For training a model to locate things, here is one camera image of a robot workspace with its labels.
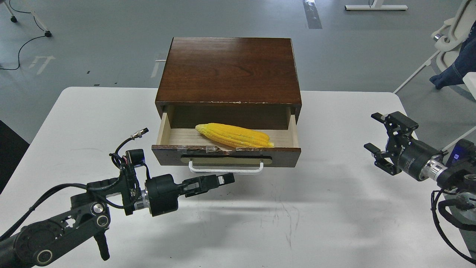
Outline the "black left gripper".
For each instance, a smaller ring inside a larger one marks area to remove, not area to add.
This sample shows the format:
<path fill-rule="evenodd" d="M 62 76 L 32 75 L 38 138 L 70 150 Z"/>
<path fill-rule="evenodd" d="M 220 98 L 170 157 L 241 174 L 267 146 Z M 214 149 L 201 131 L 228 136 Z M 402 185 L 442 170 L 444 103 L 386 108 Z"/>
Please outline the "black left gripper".
<path fill-rule="evenodd" d="M 185 197 L 192 197 L 211 189 L 235 182 L 233 173 L 222 175 L 203 175 L 183 181 L 182 190 Z M 147 179 L 145 188 L 148 196 L 148 208 L 153 217 L 177 211 L 180 186 L 174 182 L 171 174 L 159 175 Z"/>

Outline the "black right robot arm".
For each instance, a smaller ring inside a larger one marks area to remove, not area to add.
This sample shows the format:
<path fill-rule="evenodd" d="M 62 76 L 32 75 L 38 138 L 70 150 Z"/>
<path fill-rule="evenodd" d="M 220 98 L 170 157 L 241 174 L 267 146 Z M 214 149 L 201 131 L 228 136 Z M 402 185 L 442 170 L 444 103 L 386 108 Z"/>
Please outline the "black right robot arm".
<path fill-rule="evenodd" d="M 388 135 L 384 150 L 374 144 L 364 145 L 374 157 L 374 164 L 390 175 L 405 172 L 416 181 L 434 180 L 442 190 L 457 189 L 475 192 L 474 182 L 465 182 L 466 175 L 475 173 L 475 145 L 460 141 L 461 147 L 447 163 L 445 153 L 413 137 L 419 125 L 401 112 L 374 113 L 371 117 L 384 124 Z"/>

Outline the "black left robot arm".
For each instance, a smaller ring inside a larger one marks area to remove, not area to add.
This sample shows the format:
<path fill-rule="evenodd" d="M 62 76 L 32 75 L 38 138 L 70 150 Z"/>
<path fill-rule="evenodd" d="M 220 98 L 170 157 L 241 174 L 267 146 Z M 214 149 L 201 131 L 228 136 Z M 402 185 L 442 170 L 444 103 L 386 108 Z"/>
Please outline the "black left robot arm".
<path fill-rule="evenodd" d="M 232 173 L 203 175 L 174 182 L 170 174 L 151 177 L 146 171 L 145 188 L 141 189 L 135 169 L 146 166 L 144 151 L 119 150 L 129 141 L 141 138 L 148 129 L 141 129 L 121 143 L 110 154 L 112 163 L 119 169 L 117 178 L 88 184 L 60 184 L 44 193 L 29 210 L 1 236 L 1 267 L 31 268 L 47 266 L 91 237 L 97 242 L 101 258 L 109 259 L 105 232 L 109 229 L 109 208 L 122 209 L 126 215 L 148 208 L 153 217 L 178 209 L 178 197 L 191 197 L 211 189 L 235 182 Z M 69 211 L 22 227 L 26 218 L 47 198 L 67 187 L 77 187 L 85 193 L 70 198 Z"/>

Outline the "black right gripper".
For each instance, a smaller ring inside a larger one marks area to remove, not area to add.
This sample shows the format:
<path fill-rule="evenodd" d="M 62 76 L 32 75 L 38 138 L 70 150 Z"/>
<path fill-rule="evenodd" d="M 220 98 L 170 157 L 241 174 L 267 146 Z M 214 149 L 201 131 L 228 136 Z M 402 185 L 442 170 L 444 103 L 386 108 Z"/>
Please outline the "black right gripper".
<path fill-rule="evenodd" d="M 437 181 L 448 168 L 442 164 L 443 153 L 428 144 L 416 140 L 412 134 L 419 125 L 403 113 L 371 114 L 371 118 L 385 125 L 388 143 L 386 151 L 374 144 L 364 144 L 374 157 L 374 165 L 390 175 L 404 171 L 416 181 L 428 178 Z"/>

